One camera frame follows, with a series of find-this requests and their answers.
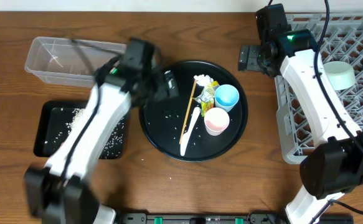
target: wood surface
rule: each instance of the wood surface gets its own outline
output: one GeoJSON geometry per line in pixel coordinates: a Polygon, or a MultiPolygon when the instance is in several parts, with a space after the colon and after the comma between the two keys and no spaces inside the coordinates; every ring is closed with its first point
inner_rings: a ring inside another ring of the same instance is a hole
{"type": "MultiPolygon", "coordinates": [[[[131,111],[126,151],[100,161],[92,189],[122,211],[150,213],[248,213],[280,210],[301,187],[299,167],[283,161],[276,125],[274,80],[238,72],[241,45],[258,44],[254,14],[130,12],[0,12],[0,223],[39,223],[29,216],[23,175],[44,165],[33,145],[42,105],[87,99],[89,89],[43,83],[24,70],[35,37],[126,42],[137,36],[159,45],[166,64],[202,59],[229,70],[247,96],[249,118],[239,142],[208,162],[181,162],[156,150],[131,111]]],[[[363,186],[343,202],[363,209],[363,186]]],[[[335,205],[333,213],[349,213],[335,205]]],[[[363,216],[354,215],[356,223],[363,216]]]]}

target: clear plastic container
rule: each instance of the clear plastic container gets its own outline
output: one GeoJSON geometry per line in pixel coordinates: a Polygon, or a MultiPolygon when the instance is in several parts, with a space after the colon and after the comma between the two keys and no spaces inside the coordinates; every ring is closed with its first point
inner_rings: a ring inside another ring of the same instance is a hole
{"type": "MultiPolygon", "coordinates": [[[[123,53],[125,44],[80,40],[96,47],[123,53]]],[[[79,46],[94,69],[109,61],[114,54],[91,47],[79,46]]],[[[91,87],[92,74],[76,53],[69,39],[36,37],[26,59],[25,70],[50,84],[91,87]]]]}

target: wooden chopstick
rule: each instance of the wooden chopstick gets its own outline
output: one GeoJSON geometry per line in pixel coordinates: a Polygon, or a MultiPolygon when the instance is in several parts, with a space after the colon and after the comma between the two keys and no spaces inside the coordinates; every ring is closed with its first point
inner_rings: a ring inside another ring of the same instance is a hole
{"type": "Polygon", "coordinates": [[[188,114],[189,114],[189,108],[191,107],[192,97],[194,96],[194,92],[195,92],[195,86],[196,86],[196,80],[194,81],[194,86],[192,87],[191,96],[189,97],[189,103],[188,103],[186,118],[184,118],[184,124],[182,125],[181,137],[180,137],[179,144],[181,144],[182,135],[184,134],[184,130],[186,128],[186,124],[187,124],[187,120],[188,120],[188,114]]]}

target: pink cup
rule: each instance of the pink cup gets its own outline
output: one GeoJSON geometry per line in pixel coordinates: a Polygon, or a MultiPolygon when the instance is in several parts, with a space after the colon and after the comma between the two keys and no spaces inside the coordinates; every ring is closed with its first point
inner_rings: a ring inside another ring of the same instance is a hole
{"type": "Polygon", "coordinates": [[[205,114],[206,131],[213,136],[221,134],[230,124],[229,114],[222,108],[212,108],[205,114]]]}

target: dish rack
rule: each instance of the dish rack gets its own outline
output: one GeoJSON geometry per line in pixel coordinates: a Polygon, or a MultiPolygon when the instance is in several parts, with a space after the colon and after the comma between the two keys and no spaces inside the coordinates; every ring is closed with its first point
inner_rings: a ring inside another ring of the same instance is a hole
{"type": "MultiPolygon", "coordinates": [[[[288,14],[286,17],[293,30],[309,29],[319,40],[325,14],[288,14]]],[[[343,61],[353,66],[357,83],[336,93],[363,132],[363,13],[331,14],[320,53],[324,63],[343,61]]],[[[300,164],[314,150],[310,127],[288,82],[278,76],[275,86],[282,156],[289,164],[300,164]]]]}

